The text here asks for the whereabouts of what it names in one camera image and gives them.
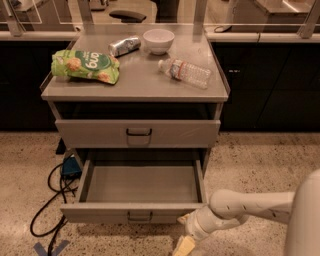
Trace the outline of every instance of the black cabinet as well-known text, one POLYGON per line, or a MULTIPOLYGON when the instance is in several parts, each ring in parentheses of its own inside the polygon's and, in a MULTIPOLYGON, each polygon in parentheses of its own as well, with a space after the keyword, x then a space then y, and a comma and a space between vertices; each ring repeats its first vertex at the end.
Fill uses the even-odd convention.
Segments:
POLYGON ((0 129, 55 129, 39 89, 51 69, 51 56, 69 42, 0 42, 0 129))
POLYGON ((212 46, 231 88, 222 130, 319 130, 320 44, 212 46))

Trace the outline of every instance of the closed drawer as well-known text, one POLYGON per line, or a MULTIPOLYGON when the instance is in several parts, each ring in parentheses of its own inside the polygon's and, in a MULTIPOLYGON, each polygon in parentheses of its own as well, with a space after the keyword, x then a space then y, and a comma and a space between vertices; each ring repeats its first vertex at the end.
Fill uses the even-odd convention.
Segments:
POLYGON ((61 207, 70 222, 175 223, 206 203, 196 150, 107 153, 89 154, 76 202, 61 207))
POLYGON ((57 120, 70 148, 212 147, 219 120, 57 120))

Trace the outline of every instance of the power cord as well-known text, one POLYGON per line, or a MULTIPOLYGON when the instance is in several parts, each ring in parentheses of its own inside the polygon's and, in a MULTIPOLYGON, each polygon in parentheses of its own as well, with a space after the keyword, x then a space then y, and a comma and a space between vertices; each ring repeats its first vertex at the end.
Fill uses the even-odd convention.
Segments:
POLYGON ((75 175, 75 176, 63 176, 62 175, 62 167, 64 166, 64 164, 71 158, 71 156, 65 158, 63 160, 62 163, 58 164, 56 167, 54 167, 52 169, 52 171, 50 172, 49 176, 48 176, 48 180, 47 180, 47 184, 48 184, 48 187, 50 188, 50 190, 52 190, 53 192, 55 192, 56 194, 44 205, 41 207, 41 209, 35 214, 35 216, 33 217, 32 221, 31 221, 31 224, 30 224, 30 232, 33 236, 35 237, 45 237, 49 234, 53 234, 53 237, 50 241, 50 244, 48 246, 48 256, 51 256, 52 255, 52 251, 53 251, 53 246, 54 246, 54 243, 56 241, 56 237, 59 233, 59 231, 61 230, 61 228, 63 228, 66 224, 67 224, 67 220, 66 220, 66 217, 63 215, 60 219, 60 221, 57 223, 57 225, 55 227, 53 227, 52 229, 50 229, 49 231, 45 232, 45 233, 42 233, 42 234, 37 234, 35 233, 34 231, 34 224, 37 220, 37 218, 40 216, 40 214, 44 211, 44 209, 46 209, 50 203, 55 199, 57 198, 60 194, 62 195, 63 197, 63 201, 64 203, 67 203, 67 198, 66 198, 66 193, 72 193, 74 195, 74 192, 77 190, 77 187, 76 188, 71 188, 70 185, 79 178, 78 175, 75 175), (51 178, 52 178, 52 175, 53 173, 56 171, 56 170, 60 170, 60 181, 59 181, 59 186, 60 186, 60 189, 55 189, 52 187, 51 185, 51 178))

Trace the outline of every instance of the speckled floor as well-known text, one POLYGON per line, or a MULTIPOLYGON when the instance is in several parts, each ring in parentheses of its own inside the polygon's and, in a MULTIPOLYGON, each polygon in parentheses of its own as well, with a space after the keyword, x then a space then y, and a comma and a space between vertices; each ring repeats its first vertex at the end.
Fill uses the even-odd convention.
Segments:
MULTIPOLYGON (((61 156, 55 155, 57 133, 0 132, 1 255, 38 255, 51 235, 36 238, 29 225, 53 196, 47 177, 61 156)), ((207 194, 219 188, 239 192, 294 191, 320 168, 320 134, 221 133, 205 177, 207 194)), ((44 232, 61 217, 62 199, 44 212, 35 226, 44 232)), ((251 217, 244 225, 217 231, 193 255, 256 256, 283 254, 286 227, 251 217)), ((70 243, 59 255, 171 255, 183 227, 177 225, 95 225, 68 223, 57 244, 70 243)))

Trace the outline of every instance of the silver object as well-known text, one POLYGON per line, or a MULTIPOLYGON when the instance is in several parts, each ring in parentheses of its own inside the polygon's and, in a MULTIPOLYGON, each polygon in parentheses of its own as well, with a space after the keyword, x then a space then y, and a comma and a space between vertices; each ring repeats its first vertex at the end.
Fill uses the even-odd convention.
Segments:
POLYGON ((136 49, 139 49, 141 46, 141 40, 138 36, 130 36, 128 38, 112 42, 109 44, 109 53, 118 57, 126 53, 132 52, 136 49))

